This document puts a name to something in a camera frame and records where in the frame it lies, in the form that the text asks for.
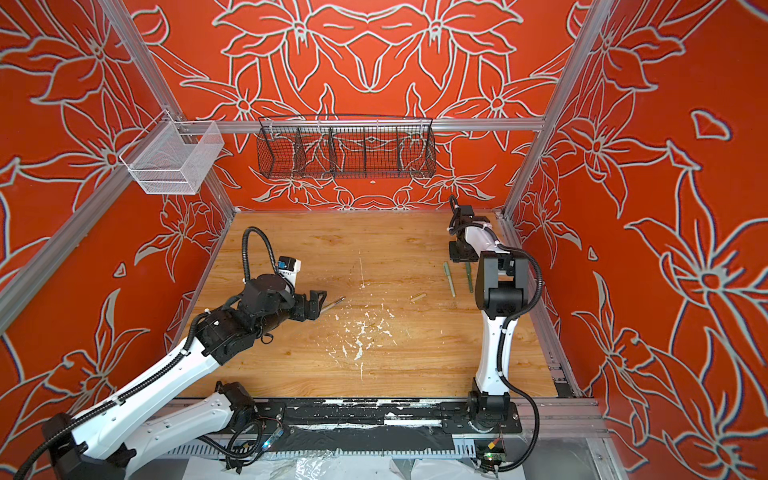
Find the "dark green pen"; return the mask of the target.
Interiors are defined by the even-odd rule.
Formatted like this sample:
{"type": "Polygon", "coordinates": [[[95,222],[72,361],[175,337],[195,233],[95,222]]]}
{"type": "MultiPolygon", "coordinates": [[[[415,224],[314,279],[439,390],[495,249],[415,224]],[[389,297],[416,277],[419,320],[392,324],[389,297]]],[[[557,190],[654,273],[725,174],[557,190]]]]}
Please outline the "dark green pen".
{"type": "Polygon", "coordinates": [[[468,283],[468,291],[470,293],[474,293],[475,287],[474,287],[472,262],[465,262],[465,272],[466,272],[467,283],[468,283]]]}

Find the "light green pen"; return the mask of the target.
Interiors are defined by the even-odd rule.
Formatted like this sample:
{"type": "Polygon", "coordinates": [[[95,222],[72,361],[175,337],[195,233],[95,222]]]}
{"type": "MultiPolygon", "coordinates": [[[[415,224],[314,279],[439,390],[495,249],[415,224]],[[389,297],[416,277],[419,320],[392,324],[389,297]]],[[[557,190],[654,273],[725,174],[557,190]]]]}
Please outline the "light green pen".
{"type": "Polygon", "coordinates": [[[448,264],[448,262],[444,262],[443,263],[443,271],[444,271],[446,280],[447,280],[448,285],[449,285],[451,296],[453,298],[456,298],[457,297],[456,288],[455,288],[454,280],[453,280],[453,277],[452,277],[451,267],[448,264]]]}

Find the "beige pen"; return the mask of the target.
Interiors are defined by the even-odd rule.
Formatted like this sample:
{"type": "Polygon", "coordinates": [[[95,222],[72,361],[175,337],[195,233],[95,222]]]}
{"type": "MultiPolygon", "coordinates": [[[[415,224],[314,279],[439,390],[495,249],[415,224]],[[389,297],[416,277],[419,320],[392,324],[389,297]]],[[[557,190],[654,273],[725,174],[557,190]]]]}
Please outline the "beige pen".
{"type": "Polygon", "coordinates": [[[340,304],[342,304],[342,303],[343,303],[345,300],[346,300],[346,297],[343,297],[343,296],[342,296],[342,297],[340,297],[339,299],[332,301],[331,303],[329,303],[329,304],[325,305],[325,306],[322,308],[322,310],[321,310],[321,313],[325,313],[325,312],[327,312],[327,311],[329,311],[329,310],[331,310],[331,309],[333,309],[333,308],[335,308],[335,307],[339,306],[339,305],[340,305],[340,304]]]}

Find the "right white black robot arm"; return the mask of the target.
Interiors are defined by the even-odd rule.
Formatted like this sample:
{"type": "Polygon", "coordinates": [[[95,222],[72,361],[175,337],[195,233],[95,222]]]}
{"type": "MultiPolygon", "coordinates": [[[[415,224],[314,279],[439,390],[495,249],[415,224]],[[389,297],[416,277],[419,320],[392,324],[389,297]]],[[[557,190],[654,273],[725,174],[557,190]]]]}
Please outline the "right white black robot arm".
{"type": "Polygon", "coordinates": [[[539,273],[535,259],[506,245],[490,220],[473,207],[449,199],[449,256],[454,263],[476,266],[474,298],[482,314],[481,358],[468,398],[469,421],[482,430],[503,426],[512,415],[511,395],[522,390],[509,379],[514,331],[519,319],[539,302],[543,283],[529,287],[529,274],[539,273]]]}

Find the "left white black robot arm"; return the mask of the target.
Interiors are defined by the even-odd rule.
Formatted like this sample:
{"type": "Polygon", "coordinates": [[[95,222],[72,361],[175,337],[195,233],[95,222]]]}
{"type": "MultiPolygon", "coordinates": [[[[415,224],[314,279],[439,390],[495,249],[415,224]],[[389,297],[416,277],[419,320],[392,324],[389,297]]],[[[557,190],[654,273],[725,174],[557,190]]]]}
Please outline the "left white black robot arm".
{"type": "Polygon", "coordinates": [[[233,382],[208,398],[161,418],[154,415],[180,392],[225,365],[256,342],[267,344],[287,320],[317,319],[327,293],[296,291],[299,260],[266,249],[270,272],[252,276],[249,238],[242,235],[243,290],[220,307],[197,315],[182,343],[123,388],[75,416],[57,414],[43,427],[44,441],[15,478],[27,478],[38,459],[50,458],[59,479],[127,479],[166,452],[197,439],[214,446],[215,432],[242,432],[257,423],[253,398],[233,382]]]}

